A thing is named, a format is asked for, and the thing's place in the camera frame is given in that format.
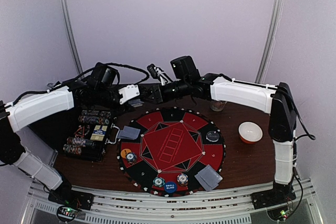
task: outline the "round poker table mat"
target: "round poker table mat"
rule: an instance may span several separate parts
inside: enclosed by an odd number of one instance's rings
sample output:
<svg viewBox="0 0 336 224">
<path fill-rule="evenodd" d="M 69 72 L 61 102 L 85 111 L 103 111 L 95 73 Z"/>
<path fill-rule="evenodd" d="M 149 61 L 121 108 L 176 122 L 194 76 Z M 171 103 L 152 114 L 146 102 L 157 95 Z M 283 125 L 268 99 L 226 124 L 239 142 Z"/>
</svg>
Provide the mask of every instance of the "round poker table mat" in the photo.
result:
<svg viewBox="0 0 336 224">
<path fill-rule="evenodd" d="M 192 194 L 203 189 L 194 177 L 201 169 L 211 165 L 217 172 L 222 170 L 224 138 L 214 122 L 199 112 L 177 107 L 156 109 L 132 120 L 129 127 L 139 129 L 140 134 L 135 140 L 118 140 L 120 170 L 134 186 L 148 193 L 163 197 Z M 208 132 L 217 132 L 218 141 L 209 141 Z M 137 156 L 134 163 L 121 156 L 124 149 Z M 181 173 L 188 176 L 187 186 L 177 183 Z M 176 183 L 177 190 L 168 193 L 164 187 L 154 186 L 157 177 Z"/>
</svg>

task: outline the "yellow chip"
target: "yellow chip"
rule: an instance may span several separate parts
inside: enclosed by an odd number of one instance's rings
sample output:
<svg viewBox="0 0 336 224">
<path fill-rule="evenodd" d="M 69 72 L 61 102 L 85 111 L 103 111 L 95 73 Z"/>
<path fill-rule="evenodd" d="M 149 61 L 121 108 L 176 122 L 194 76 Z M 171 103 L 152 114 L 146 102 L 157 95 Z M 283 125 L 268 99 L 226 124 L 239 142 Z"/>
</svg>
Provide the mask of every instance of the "yellow chip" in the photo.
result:
<svg viewBox="0 0 336 224">
<path fill-rule="evenodd" d="M 131 153 L 132 151 L 130 149 L 123 149 L 121 152 L 120 152 L 120 156 L 122 158 L 126 158 L 127 154 Z"/>
</svg>

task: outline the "blue small blind chip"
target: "blue small blind chip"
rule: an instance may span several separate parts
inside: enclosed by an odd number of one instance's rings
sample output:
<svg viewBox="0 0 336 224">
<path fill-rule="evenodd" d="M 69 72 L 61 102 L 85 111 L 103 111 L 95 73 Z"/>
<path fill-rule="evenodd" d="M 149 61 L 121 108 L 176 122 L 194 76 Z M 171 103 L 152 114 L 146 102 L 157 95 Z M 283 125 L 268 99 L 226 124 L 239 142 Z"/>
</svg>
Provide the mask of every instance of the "blue small blind chip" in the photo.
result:
<svg viewBox="0 0 336 224">
<path fill-rule="evenodd" d="M 177 190 L 177 184 L 174 183 L 174 182 L 167 182 L 166 184 L 164 184 L 164 190 L 169 193 L 169 194 L 172 194 L 174 192 L 176 192 Z"/>
</svg>

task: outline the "yellow card box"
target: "yellow card box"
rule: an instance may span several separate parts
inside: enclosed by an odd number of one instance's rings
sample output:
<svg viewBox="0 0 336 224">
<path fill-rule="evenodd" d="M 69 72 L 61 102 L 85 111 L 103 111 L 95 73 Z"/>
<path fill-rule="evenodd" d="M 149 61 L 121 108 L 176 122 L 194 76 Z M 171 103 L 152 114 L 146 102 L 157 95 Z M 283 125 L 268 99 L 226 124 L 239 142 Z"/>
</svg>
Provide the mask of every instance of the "yellow card box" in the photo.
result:
<svg viewBox="0 0 336 224">
<path fill-rule="evenodd" d="M 96 125 L 96 127 L 94 127 L 92 136 L 91 136 L 91 140 L 93 141 L 103 141 L 105 133 L 107 130 L 107 126 L 106 125 Z"/>
</svg>

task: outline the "dark wood tabletop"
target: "dark wood tabletop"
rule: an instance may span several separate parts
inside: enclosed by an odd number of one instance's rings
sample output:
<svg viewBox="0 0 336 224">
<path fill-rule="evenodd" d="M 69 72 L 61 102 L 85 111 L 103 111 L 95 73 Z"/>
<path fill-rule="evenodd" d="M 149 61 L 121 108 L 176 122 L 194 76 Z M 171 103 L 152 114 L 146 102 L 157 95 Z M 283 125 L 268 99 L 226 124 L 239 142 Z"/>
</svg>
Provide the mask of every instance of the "dark wood tabletop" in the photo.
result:
<svg viewBox="0 0 336 224">
<path fill-rule="evenodd" d="M 275 174 L 274 145 L 268 136 L 269 115 L 246 106 L 227 103 L 222 112 L 210 109 L 210 102 L 196 99 L 195 105 L 190 97 L 165 104 L 144 104 L 134 112 L 118 118 L 117 126 L 123 128 L 132 119 L 148 110 L 177 106 L 198 111 L 220 128 L 226 144 L 226 158 L 221 176 L 223 180 L 217 189 L 234 188 L 271 182 Z M 241 123 L 251 121 L 258 124 L 264 133 L 256 144 L 243 143 L 238 134 Z M 95 189 L 139 192 L 119 169 L 115 145 L 107 147 L 107 153 L 101 163 L 83 161 L 58 155 L 54 167 L 62 172 L 76 186 Z"/>
</svg>

